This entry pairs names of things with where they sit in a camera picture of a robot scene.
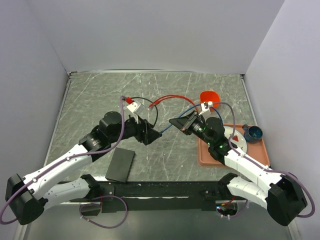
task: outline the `brown tray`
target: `brown tray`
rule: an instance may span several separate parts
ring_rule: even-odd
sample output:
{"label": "brown tray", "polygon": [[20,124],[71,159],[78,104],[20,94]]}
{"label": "brown tray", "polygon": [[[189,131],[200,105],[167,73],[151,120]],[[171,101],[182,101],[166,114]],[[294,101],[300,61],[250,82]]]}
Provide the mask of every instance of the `brown tray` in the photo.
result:
{"label": "brown tray", "polygon": [[[232,124],[224,124],[225,126],[232,127]],[[244,134],[244,130],[242,129],[242,124],[236,124],[235,129],[237,129],[242,135]],[[269,157],[267,154],[267,149],[265,146],[264,139],[258,141],[256,143],[247,143],[248,149],[247,154],[257,160],[258,162],[262,163],[263,165],[270,165]],[[196,152],[197,152],[197,160],[198,165],[201,167],[224,167],[227,166],[223,165],[217,160],[214,160],[208,151],[208,145],[202,141],[200,138],[196,140]]]}

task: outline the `black wire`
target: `black wire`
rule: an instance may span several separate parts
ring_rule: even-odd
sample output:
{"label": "black wire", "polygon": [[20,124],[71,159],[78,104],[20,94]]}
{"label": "black wire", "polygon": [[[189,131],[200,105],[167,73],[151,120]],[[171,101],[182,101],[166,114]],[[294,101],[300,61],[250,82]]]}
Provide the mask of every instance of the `black wire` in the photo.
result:
{"label": "black wire", "polygon": [[[146,100],[150,103],[153,103],[151,100],[147,99],[147,98],[144,98],[144,97],[140,97],[140,96],[134,96],[134,97],[131,97],[131,99],[143,99],[143,100]],[[156,116],[155,116],[155,120],[154,120],[154,124],[153,124],[153,127],[155,127],[157,121],[158,121],[158,108],[156,105],[153,105],[155,107],[155,111],[156,111]]]}

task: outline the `blue cup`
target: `blue cup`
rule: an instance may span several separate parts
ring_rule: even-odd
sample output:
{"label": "blue cup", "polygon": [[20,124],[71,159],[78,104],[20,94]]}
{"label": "blue cup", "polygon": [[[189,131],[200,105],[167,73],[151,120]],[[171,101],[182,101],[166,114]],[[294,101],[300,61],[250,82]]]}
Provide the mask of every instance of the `blue cup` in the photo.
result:
{"label": "blue cup", "polygon": [[244,138],[248,143],[256,143],[262,139],[263,132],[260,127],[245,124],[242,129],[244,130]]}

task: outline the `black base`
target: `black base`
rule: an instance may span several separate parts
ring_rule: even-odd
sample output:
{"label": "black base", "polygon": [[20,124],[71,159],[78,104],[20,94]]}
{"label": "black base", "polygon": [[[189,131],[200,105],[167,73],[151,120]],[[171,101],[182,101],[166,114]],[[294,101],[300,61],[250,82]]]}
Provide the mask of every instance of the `black base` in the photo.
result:
{"label": "black base", "polygon": [[288,226],[308,205],[301,187],[284,175],[277,184],[271,184],[266,202],[268,213],[282,226]]}
{"label": "black base", "polygon": [[[11,176],[6,185],[5,200],[8,201],[24,185],[24,180],[18,174]],[[25,188],[11,201],[9,206],[18,222],[21,225],[26,225],[33,222],[43,213],[44,205],[47,201],[44,198],[35,199],[33,189],[28,190]]]}
{"label": "black base", "polygon": [[[221,195],[218,181],[100,182],[100,195],[121,197],[130,211],[201,209],[216,211],[216,201],[231,200]],[[124,211],[118,199],[102,200],[102,213]],[[72,202],[89,202],[75,199]]]}

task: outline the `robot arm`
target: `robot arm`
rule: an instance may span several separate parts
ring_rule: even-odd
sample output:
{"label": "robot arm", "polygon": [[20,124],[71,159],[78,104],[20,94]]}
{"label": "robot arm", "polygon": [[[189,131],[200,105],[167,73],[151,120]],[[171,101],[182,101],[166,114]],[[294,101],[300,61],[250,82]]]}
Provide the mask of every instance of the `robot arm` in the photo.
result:
{"label": "robot arm", "polygon": [[233,143],[231,148],[219,118],[205,120],[194,111],[169,122],[186,135],[196,135],[208,144],[208,151],[215,160],[252,181],[248,182],[233,173],[224,176],[219,182],[230,196],[243,197],[266,208],[270,216],[283,226],[287,226],[306,208],[303,190],[293,178],[272,172],[270,167],[246,155]]}
{"label": "robot arm", "polygon": [[[138,142],[148,145],[162,136],[147,120],[139,117],[137,111],[140,111],[141,104],[133,101],[127,108],[133,117],[124,123],[122,140],[135,137]],[[115,111],[107,112],[99,121],[99,125],[95,126],[66,154],[24,177],[18,174],[10,177],[6,188],[6,201],[24,188],[9,203],[19,223],[29,224],[37,219],[44,210],[60,203],[73,199],[96,197],[99,192],[99,184],[89,174],[73,182],[58,183],[72,171],[91,164],[105,155],[106,152],[92,153],[109,149],[111,144],[117,142],[120,137],[121,128],[121,114]]]}

